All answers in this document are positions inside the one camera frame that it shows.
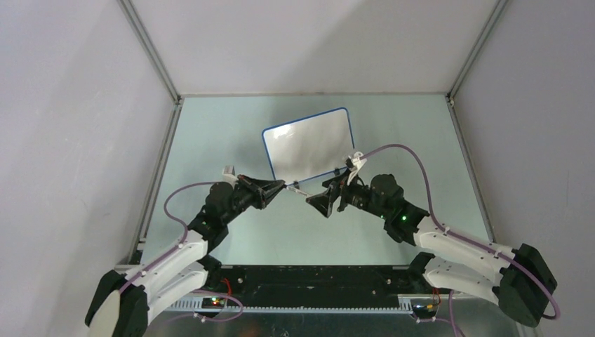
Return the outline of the white whiteboard marker pen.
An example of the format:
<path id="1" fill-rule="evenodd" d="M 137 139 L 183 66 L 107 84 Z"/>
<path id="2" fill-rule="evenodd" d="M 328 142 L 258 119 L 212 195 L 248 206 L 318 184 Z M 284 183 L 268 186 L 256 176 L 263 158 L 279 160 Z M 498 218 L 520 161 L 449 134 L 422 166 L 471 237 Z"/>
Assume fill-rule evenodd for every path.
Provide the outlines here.
<path id="1" fill-rule="evenodd" d="M 300 195 L 302 195 L 304 197 L 310 197 L 311 196 L 309 193 L 307 193 L 307 192 L 305 192 L 305 191 L 303 191 L 303 190 L 301 190 L 299 188 L 296 188 L 293 185 L 287 185 L 286 186 L 286 189 L 289 190 L 289 191 L 291 191 L 291 192 L 295 192 L 297 194 L 300 194 Z"/>

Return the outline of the blue framed whiteboard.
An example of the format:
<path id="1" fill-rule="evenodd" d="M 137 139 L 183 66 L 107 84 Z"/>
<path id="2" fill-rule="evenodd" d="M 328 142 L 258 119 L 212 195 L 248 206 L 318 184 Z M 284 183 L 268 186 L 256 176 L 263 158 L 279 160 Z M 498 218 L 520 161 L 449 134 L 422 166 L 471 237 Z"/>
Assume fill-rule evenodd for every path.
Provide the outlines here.
<path id="1" fill-rule="evenodd" d="M 355 152 L 349 111 L 335 108 L 262 131 L 272 175 L 287 183 L 301 183 L 345 166 Z"/>

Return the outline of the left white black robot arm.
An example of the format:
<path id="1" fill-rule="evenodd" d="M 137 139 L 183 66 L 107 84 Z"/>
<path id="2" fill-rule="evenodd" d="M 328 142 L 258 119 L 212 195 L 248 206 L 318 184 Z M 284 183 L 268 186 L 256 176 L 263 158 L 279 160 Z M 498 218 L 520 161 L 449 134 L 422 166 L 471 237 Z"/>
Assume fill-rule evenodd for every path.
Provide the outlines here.
<path id="1" fill-rule="evenodd" d="M 172 217 L 182 234 L 164 252 L 100 278 L 84 319 L 89 336 L 142 336 L 181 297 L 193 290 L 219 289 L 222 274 L 208 265 L 209 253 L 228 235 L 233 220 L 249 208 L 265 209 L 286 183 L 227 174 L 224 181 L 207 185 L 203 206 L 190 223 Z"/>

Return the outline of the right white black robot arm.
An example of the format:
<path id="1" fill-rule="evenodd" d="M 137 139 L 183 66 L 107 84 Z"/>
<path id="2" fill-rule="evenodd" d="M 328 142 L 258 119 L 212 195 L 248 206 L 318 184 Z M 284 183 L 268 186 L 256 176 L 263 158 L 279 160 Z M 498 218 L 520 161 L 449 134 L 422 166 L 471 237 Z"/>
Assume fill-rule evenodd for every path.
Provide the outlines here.
<path id="1" fill-rule="evenodd" d="M 383 219 L 395 242 L 422 249 L 410 263 L 408 284 L 416 293 L 445 288 L 482 298 L 524 326 L 546 318 L 549 296 L 557 287 L 542 254 L 466 237 L 437 225 L 432 215 L 407 201 L 392 174 L 376 175 L 366 185 L 350 171 L 323 182 L 325 191 L 306 198 L 323 216 L 353 206 Z"/>

